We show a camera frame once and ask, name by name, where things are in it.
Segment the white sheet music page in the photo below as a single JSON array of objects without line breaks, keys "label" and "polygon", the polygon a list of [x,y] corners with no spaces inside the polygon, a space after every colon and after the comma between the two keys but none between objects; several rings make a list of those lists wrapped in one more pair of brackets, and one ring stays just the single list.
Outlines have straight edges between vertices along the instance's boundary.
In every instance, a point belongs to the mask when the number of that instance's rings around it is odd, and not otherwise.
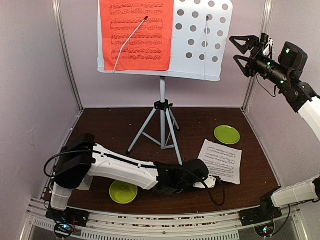
[{"label": "white sheet music page", "polygon": [[242,150],[204,140],[198,159],[203,161],[209,175],[219,177],[223,182],[240,185]]}]

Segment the white perforated music stand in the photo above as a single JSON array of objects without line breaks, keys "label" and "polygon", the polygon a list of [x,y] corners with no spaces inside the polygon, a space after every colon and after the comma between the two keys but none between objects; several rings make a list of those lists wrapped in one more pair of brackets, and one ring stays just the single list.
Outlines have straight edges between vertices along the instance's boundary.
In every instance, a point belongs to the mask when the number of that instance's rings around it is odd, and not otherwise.
[{"label": "white perforated music stand", "polygon": [[211,82],[220,80],[233,3],[230,0],[173,0],[169,69],[167,71],[105,71],[100,1],[97,7],[98,71],[108,74],[159,77],[160,99],[154,104],[146,122],[149,123],[154,114],[160,111],[160,140],[156,143],[163,150],[169,148],[178,150],[175,132],[180,127],[172,113],[172,105],[166,99],[166,79],[185,78]]}]

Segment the red sheet music page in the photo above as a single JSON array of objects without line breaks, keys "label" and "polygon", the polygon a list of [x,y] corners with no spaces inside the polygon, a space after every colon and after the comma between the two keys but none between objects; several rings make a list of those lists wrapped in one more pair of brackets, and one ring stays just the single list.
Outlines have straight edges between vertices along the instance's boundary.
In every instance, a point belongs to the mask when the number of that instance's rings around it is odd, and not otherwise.
[{"label": "red sheet music page", "polygon": [[104,70],[168,71],[174,20],[172,0],[101,0]]}]

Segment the white metronome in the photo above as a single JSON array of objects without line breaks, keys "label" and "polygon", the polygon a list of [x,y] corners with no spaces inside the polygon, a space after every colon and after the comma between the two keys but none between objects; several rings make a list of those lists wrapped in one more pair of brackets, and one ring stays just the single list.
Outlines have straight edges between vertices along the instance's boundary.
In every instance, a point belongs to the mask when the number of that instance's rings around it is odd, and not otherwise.
[{"label": "white metronome", "polygon": [[93,176],[86,175],[80,183],[79,187],[77,187],[76,189],[80,191],[89,191],[93,182],[93,178]]}]

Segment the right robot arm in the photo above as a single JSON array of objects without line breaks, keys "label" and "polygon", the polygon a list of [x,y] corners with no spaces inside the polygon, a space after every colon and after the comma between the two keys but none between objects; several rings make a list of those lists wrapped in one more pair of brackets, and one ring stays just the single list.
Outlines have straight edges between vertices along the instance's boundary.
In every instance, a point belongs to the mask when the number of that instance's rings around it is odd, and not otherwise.
[{"label": "right robot arm", "polygon": [[[320,96],[300,77],[308,55],[291,42],[285,42],[277,61],[266,53],[269,36],[231,36],[230,42],[240,51],[233,59],[247,77],[260,75],[272,82],[293,109],[309,125],[316,137],[320,136]],[[317,175],[288,187],[281,187],[266,195],[256,210],[259,220],[268,220],[276,208],[320,200],[320,177]]]}]

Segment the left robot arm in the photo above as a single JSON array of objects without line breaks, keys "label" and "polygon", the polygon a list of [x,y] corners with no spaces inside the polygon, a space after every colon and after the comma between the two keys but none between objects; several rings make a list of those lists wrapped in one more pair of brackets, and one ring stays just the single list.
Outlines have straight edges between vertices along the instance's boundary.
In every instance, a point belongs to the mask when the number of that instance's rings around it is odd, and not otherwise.
[{"label": "left robot arm", "polygon": [[88,191],[94,177],[121,181],[165,195],[210,190],[219,182],[200,159],[183,164],[141,161],[106,149],[89,133],[64,146],[49,160],[57,160],[53,173],[45,175],[53,179],[50,206],[61,222],[72,218],[67,206],[73,190]]}]

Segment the green plate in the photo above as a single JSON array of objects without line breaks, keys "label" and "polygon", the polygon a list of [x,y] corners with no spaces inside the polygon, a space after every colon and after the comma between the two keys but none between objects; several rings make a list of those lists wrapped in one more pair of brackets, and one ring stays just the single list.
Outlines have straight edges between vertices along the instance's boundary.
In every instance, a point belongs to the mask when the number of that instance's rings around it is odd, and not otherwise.
[{"label": "green plate", "polygon": [[241,139],[239,131],[228,125],[217,126],[213,133],[215,138],[225,145],[235,145]]}]

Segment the green bowl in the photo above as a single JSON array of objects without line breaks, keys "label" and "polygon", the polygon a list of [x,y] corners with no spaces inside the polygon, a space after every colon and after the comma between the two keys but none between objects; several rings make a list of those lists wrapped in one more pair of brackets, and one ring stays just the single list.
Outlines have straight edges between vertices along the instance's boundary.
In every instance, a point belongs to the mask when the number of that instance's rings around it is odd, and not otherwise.
[{"label": "green bowl", "polygon": [[109,188],[109,196],[117,204],[130,204],[136,199],[137,195],[138,187],[131,183],[116,180]]}]

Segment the aluminium front rail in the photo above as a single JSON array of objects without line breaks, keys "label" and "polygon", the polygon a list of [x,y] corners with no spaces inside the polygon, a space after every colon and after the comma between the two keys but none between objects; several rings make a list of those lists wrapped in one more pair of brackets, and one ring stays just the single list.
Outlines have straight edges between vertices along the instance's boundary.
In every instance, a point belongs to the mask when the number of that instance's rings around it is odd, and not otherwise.
[{"label": "aluminium front rail", "polygon": [[306,240],[300,211],[256,225],[242,225],[239,210],[209,213],[146,215],[105,211],[88,212],[86,226],[76,226],[72,240],[262,240],[258,234],[274,226],[273,240]]}]

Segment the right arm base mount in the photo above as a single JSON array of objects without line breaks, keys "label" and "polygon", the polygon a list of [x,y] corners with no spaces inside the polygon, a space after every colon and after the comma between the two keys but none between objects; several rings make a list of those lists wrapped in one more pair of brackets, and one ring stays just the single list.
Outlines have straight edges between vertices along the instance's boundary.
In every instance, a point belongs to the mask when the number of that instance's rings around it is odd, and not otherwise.
[{"label": "right arm base mount", "polygon": [[266,203],[239,212],[242,226],[253,225],[255,233],[264,238],[271,237],[276,231],[274,220],[281,216],[282,212],[279,208],[268,206]]}]

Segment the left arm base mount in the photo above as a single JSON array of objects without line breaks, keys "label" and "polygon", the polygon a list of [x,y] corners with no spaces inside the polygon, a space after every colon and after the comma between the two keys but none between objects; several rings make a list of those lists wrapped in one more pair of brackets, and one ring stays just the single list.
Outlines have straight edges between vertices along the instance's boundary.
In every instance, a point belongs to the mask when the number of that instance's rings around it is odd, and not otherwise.
[{"label": "left arm base mount", "polygon": [[67,207],[65,211],[55,210],[49,207],[46,211],[46,218],[54,221],[53,233],[60,239],[70,237],[76,227],[86,227],[89,219],[89,212]]}]

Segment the left aluminium frame post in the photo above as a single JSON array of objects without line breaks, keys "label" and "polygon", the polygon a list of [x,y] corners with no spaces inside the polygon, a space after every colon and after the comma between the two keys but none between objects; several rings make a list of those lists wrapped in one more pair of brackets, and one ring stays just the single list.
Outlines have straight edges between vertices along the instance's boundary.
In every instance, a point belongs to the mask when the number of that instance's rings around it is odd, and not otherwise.
[{"label": "left aluminium frame post", "polygon": [[73,93],[73,96],[75,98],[77,108],[80,112],[84,110],[84,106],[80,97],[80,93],[78,90],[78,86],[75,80],[73,68],[72,68],[72,63],[68,51],[68,44],[67,44],[67,39],[65,35],[65,29],[64,29],[64,23],[63,23],[63,16],[62,16],[62,11],[61,11],[61,1],[60,0],[52,0],[52,6],[53,6],[53,13],[55,17],[55,22],[58,30],[58,35],[59,35],[59,40],[60,40],[60,45],[62,49],[62,54],[63,54],[63,61],[67,73],[67,77],[71,86],[71,90]]}]

